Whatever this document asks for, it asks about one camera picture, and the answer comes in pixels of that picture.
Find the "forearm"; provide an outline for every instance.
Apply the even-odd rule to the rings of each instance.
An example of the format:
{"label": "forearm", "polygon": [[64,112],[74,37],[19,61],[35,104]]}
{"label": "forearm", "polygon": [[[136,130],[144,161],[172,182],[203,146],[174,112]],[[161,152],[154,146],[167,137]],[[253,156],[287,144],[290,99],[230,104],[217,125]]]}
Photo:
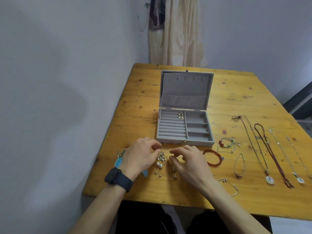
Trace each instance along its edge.
{"label": "forearm", "polygon": [[244,210],[217,181],[200,189],[232,234],[269,233],[251,214]]}
{"label": "forearm", "polygon": [[108,233],[125,193],[122,187],[108,184],[69,233]]}

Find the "watch face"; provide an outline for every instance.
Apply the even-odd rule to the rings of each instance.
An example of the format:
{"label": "watch face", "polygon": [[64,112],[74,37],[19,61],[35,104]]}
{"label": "watch face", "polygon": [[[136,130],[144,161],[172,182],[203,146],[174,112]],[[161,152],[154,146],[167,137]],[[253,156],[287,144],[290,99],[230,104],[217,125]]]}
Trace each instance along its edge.
{"label": "watch face", "polygon": [[107,182],[108,184],[114,184],[115,178],[117,177],[117,175],[118,175],[119,173],[121,173],[121,170],[120,170],[120,169],[118,169],[118,168],[113,168],[113,169],[111,169],[111,170],[107,173],[107,175],[106,175],[104,181]]}

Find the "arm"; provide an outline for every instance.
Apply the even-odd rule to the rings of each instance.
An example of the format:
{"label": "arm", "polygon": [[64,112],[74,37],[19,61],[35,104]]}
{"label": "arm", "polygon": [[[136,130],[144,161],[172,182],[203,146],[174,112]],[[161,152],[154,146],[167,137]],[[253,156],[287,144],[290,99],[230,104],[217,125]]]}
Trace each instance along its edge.
{"label": "arm", "polygon": [[[158,141],[139,138],[126,150],[119,169],[134,181],[141,172],[155,162],[160,152],[159,148],[161,143]],[[108,233],[125,193],[125,189],[119,185],[107,184],[69,233]]]}
{"label": "arm", "polygon": [[[203,154],[195,147],[185,145],[170,151],[172,164],[179,174],[195,186],[215,208],[220,218],[232,234],[269,233],[252,215],[246,212],[218,183],[207,164]],[[180,163],[176,157],[183,156],[185,163]]]}

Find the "wooden table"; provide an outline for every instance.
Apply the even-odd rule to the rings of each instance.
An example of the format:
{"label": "wooden table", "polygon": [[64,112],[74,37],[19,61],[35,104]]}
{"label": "wooden table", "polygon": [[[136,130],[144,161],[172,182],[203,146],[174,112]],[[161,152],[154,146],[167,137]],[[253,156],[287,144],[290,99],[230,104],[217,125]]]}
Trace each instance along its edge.
{"label": "wooden table", "polygon": [[[222,153],[225,160],[220,167],[212,169],[212,172],[216,179],[225,177],[239,188],[240,193],[234,199],[241,206],[252,214],[312,220],[312,180],[307,177],[299,158],[284,134],[290,136],[291,142],[310,171],[312,171],[312,140],[253,73],[241,71],[135,64],[85,185],[84,195],[97,196],[104,188],[104,177],[114,166],[117,150],[121,152],[139,137],[156,138],[161,70],[214,73],[208,103],[208,116],[214,139],[218,141],[221,137],[233,136],[237,142],[242,143],[242,146],[236,149],[234,154]],[[265,158],[270,175],[275,179],[275,185],[267,184],[265,174],[255,157],[243,124],[234,122],[231,119],[233,115],[246,115],[252,125],[260,123],[265,127],[273,152],[287,178],[295,186],[294,189],[286,187],[273,159],[265,150],[263,142],[259,140],[261,148],[266,151]],[[276,137],[292,161],[296,172],[305,180],[304,185],[296,181],[281,149],[269,133],[269,127],[274,129]],[[256,145],[252,132],[250,130],[249,132]],[[165,157],[169,157],[169,149],[174,147],[178,145],[163,145],[162,151],[165,152]],[[201,151],[206,149],[205,147],[198,148]],[[246,172],[240,180],[236,179],[233,173],[234,161],[239,153],[244,154],[246,161]],[[205,154],[205,156],[210,162],[216,161],[212,154]],[[237,169],[242,167],[243,163],[240,159],[237,162]],[[154,171],[156,171],[156,166],[149,169],[147,177],[139,175],[125,199],[213,208],[179,175],[177,175],[177,180],[174,179],[169,159],[162,168],[161,178],[158,178]],[[224,184],[223,186],[230,194],[235,192],[230,185]]]}

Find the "open jewelry box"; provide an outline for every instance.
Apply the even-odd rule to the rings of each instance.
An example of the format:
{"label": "open jewelry box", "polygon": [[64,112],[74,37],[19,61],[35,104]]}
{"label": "open jewelry box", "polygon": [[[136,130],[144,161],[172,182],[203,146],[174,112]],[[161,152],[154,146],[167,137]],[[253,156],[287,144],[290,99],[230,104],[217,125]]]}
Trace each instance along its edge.
{"label": "open jewelry box", "polygon": [[213,73],[161,71],[157,140],[161,143],[214,144],[207,114]]}

